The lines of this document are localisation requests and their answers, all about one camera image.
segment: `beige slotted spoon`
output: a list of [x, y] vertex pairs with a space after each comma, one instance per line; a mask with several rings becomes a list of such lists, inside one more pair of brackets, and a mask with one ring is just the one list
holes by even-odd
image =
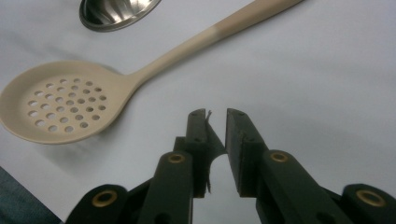
[[101, 132], [137, 88], [163, 69], [302, 0], [256, 0], [129, 76], [95, 63], [66, 61], [32, 68], [0, 96], [0, 120], [18, 137], [65, 144]]

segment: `stainless steel ladle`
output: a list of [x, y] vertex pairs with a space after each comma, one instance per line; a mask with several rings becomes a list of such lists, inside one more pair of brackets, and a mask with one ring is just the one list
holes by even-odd
[[115, 31], [139, 21], [160, 2], [161, 0], [82, 0], [79, 18], [91, 30]]

